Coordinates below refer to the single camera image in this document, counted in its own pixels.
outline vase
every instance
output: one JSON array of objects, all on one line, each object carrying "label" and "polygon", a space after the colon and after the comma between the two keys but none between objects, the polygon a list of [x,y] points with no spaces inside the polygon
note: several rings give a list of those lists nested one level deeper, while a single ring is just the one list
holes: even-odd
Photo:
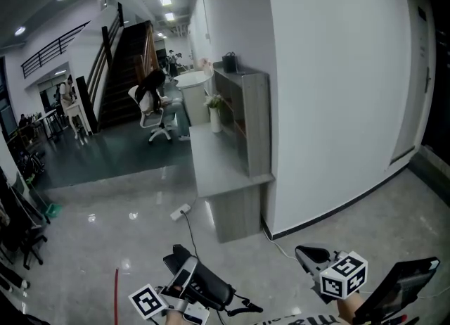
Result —
[{"label": "vase", "polygon": [[211,118],[211,131],[212,132],[222,131],[222,125],[220,123],[219,111],[216,108],[210,108],[210,118]]}]

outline black post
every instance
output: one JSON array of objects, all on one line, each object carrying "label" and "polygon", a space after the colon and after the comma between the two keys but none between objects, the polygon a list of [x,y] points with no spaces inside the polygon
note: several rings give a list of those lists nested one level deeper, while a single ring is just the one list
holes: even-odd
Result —
[{"label": "black post", "polygon": [[86,113],[87,121],[91,128],[91,131],[96,134],[98,129],[98,123],[96,115],[94,114],[94,110],[92,108],[91,100],[89,99],[89,94],[87,92],[86,81],[84,80],[84,76],[78,77],[76,80],[79,92],[79,99],[83,104],[84,112]]},{"label": "black post", "polygon": [[124,27],[124,11],[122,9],[122,4],[117,2],[119,8],[119,25]]},{"label": "black post", "polygon": [[108,36],[108,27],[103,26],[101,28],[101,33],[103,35],[103,45],[105,47],[106,62],[108,63],[108,67],[111,69],[111,65],[113,64],[113,55],[111,54],[110,38]]}]

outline power strip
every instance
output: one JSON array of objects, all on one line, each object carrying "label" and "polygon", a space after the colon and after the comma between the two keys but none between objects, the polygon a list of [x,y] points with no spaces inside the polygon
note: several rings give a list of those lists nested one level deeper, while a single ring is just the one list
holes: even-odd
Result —
[{"label": "power strip", "polygon": [[177,221],[180,217],[183,216],[181,211],[183,211],[185,214],[187,214],[191,210],[191,207],[188,204],[182,205],[180,208],[178,208],[176,211],[174,211],[172,214],[170,214],[170,217],[172,220]]}]

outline handbag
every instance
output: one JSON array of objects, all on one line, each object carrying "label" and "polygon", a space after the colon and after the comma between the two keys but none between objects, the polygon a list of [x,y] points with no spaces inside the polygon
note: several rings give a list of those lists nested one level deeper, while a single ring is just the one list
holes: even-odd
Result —
[{"label": "handbag", "polygon": [[226,73],[238,71],[238,60],[234,52],[228,52],[225,56],[222,56],[222,64]]}]

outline staircase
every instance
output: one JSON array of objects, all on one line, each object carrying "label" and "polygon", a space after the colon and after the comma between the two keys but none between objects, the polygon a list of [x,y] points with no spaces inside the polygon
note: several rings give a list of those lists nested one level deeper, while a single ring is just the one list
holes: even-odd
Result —
[{"label": "staircase", "polygon": [[141,111],[136,102],[128,96],[128,91],[138,84],[134,56],[143,54],[145,42],[144,23],[124,29],[105,88],[100,116],[101,129],[141,117]]}]

